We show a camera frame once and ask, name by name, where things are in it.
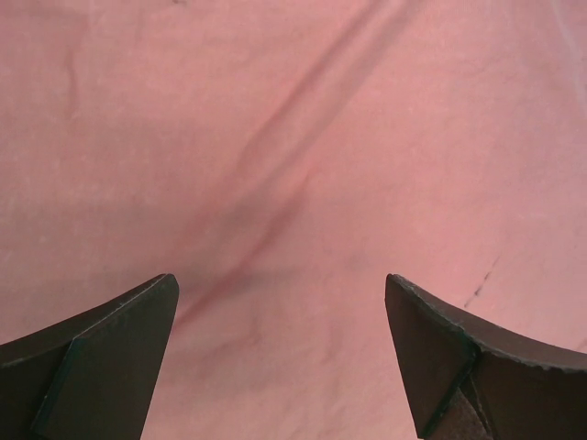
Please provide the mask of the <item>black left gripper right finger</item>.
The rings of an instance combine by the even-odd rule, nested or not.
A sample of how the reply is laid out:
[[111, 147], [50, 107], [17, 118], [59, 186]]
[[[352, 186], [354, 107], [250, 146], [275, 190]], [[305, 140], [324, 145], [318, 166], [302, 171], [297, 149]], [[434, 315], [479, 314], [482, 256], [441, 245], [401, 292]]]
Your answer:
[[400, 275], [385, 307], [420, 439], [583, 439], [586, 356], [516, 334]]

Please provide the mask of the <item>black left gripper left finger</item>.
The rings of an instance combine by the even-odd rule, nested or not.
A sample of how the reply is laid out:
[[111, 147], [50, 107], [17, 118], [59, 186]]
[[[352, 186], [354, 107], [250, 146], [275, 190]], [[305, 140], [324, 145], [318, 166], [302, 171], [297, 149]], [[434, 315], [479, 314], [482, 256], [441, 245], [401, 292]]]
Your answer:
[[178, 299], [175, 277], [161, 274], [3, 344], [2, 438], [139, 439]]

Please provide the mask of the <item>dusty red t-shirt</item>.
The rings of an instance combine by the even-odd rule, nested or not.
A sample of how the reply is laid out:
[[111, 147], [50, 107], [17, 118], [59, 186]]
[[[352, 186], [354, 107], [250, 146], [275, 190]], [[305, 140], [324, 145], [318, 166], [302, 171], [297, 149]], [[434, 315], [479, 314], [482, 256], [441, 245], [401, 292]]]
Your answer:
[[583, 1], [4, 1], [1, 338], [167, 272], [148, 439], [411, 439], [398, 273], [586, 348]]

